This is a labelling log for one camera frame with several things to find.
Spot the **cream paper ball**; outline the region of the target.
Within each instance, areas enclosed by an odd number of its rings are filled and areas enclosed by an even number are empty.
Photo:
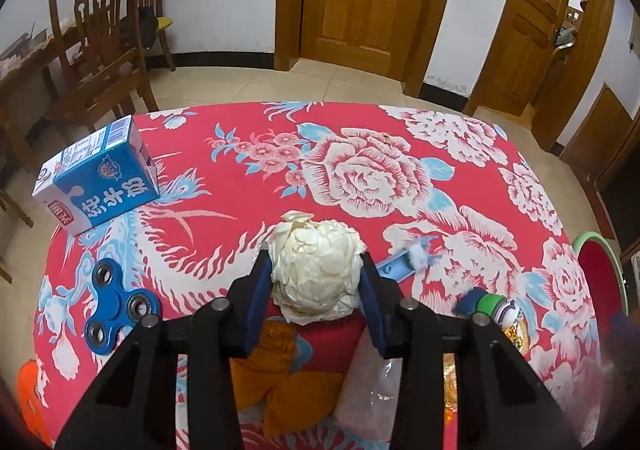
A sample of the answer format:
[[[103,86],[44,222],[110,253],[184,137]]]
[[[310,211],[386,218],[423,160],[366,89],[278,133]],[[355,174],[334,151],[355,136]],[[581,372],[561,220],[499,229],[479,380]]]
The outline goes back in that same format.
[[[287,322],[334,321],[359,308],[360,255],[367,247],[354,228],[290,210],[273,228],[267,250],[271,298]]]

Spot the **orange snack wrapper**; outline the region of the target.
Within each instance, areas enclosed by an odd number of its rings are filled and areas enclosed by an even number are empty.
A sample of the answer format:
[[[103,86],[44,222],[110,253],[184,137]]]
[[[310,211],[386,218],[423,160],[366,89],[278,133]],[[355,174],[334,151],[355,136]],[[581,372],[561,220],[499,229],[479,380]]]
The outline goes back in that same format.
[[[262,410],[267,442],[318,425],[337,404],[365,326],[359,312],[306,326],[268,317],[250,355],[230,361],[236,408]]]

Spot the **clear plastic bag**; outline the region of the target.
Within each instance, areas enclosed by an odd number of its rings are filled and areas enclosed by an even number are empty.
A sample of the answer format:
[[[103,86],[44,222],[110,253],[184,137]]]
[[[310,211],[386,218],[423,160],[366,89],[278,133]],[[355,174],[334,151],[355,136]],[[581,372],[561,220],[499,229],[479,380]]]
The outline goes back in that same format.
[[[364,329],[332,414],[336,424],[365,440],[389,442],[401,370],[402,360],[382,358]]]

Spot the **small green-capped bottle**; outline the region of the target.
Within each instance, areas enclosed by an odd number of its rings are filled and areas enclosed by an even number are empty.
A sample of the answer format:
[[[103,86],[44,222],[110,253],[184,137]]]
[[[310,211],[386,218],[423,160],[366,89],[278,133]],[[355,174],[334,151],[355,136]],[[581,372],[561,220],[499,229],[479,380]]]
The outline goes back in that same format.
[[[472,288],[458,299],[454,313],[469,317],[476,312],[487,314],[523,356],[528,354],[528,325],[524,311],[516,300],[489,293],[484,288]]]

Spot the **blue toy skateboard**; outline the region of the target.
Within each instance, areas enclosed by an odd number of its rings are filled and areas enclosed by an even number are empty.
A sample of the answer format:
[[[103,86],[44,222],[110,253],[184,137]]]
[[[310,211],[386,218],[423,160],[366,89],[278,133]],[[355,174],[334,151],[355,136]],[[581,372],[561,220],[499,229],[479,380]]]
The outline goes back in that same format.
[[[416,272],[427,269],[438,259],[431,249],[431,242],[435,239],[436,236],[421,236],[414,239],[405,248],[378,262],[376,264],[378,273],[383,278],[401,283]]]

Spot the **red floral tablecloth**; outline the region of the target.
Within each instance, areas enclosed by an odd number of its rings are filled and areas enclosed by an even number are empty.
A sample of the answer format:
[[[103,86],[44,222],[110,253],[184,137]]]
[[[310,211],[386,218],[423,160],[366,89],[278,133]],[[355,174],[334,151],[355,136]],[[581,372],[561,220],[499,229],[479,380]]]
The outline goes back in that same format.
[[[247,448],[377,449],[342,411],[363,358],[362,254],[424,246],[401,291],[438,314],[480,288],[589,444],[600,418],[593,300],[541,181],[497,125],[434,110],[250,102],[120,118],[41,167],[58,225],[35,313],[40,423],[58,441],[142,314],[224,296],[261,250],[266,330],[237,363]]]

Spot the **blue fidget spinner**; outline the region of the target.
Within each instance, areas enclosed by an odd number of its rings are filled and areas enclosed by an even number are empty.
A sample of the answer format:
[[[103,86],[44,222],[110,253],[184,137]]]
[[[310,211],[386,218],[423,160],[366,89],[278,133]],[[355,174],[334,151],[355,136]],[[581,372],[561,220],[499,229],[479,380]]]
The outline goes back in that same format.
[[[96,310],[86,321],[85,341],[94,354],[110,354],[123,329],[133,328],[148,314],[162,313],[160,300],[151,291],[126,290],[122,267],[112,258],[102,258],[94,265],[91,283],[96,291]]]

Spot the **blue white milk carton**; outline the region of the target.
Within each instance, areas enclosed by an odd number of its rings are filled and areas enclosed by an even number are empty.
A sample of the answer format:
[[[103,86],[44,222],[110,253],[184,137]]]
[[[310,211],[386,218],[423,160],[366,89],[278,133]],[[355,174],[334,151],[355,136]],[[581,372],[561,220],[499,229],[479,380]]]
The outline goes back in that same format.
[[[32,190],[71,236],[159,196],[155,163],[130,115],[44,162]]]

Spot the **red bin green rim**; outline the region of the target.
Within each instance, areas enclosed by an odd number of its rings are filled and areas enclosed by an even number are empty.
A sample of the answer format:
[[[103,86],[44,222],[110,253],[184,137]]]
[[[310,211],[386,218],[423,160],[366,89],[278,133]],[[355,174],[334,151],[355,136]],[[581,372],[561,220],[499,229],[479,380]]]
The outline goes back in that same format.
[[[600,337],[606,337],[613,322],[628,314],[626,282],[620,260],[608,241],[594,231],[582,233],[572,247],[589,286]]]

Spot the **orange plastic stool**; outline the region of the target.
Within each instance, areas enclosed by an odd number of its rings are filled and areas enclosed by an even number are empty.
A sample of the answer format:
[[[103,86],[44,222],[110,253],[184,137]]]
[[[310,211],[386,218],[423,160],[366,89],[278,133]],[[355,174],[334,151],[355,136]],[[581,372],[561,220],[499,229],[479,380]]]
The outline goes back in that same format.
[[[38,366],[35,360],[24,363],[17,374],[17,399],[23,420],[29,431],[49,448],[53,447],[46,422],[43,406],[37,390]]]

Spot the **open wooden door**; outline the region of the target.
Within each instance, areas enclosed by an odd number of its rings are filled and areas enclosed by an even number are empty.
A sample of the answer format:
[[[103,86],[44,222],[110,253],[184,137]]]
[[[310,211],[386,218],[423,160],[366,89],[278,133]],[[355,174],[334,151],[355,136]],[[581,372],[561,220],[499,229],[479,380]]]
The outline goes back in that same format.
[[[568,0],[506,0],[465,113],[520,115],[548,69]]]

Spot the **low wooden cabinet door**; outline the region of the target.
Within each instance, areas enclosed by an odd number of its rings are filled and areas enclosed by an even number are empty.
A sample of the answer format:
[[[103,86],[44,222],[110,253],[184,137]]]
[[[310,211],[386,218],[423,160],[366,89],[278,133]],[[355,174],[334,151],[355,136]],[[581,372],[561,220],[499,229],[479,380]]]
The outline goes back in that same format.
[[[615,92],[603,84],[598,98],[561,154],[574,172],[595,180],[614,160],[628,138],[634,119]]]

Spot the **wooden dining table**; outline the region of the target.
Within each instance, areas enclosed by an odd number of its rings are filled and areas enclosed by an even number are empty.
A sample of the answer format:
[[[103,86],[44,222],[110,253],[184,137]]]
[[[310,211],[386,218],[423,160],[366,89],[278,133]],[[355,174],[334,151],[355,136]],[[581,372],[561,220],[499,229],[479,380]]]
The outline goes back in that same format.
[[[67,129],[52,122],[52,111],[61,98],[51,69],[57,58],[55,38],[43,31],[35,40],[23,35],[1,61],[9,67],[1,75],[1,147],[32,174],[40,166],[32,144],[43,129],[53,125],[64,139],[70,138]]]

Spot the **front wooden chair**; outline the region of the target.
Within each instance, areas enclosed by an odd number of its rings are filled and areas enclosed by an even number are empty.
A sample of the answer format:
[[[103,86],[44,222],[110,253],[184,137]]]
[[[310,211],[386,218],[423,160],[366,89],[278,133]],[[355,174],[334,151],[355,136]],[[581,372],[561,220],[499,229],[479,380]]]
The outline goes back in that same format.
[[[136,92],[158,109],[144,61],[138,0],[48,0],[65,92],[48,118],[56,126],[87,127],[107,113],[134,113]]]

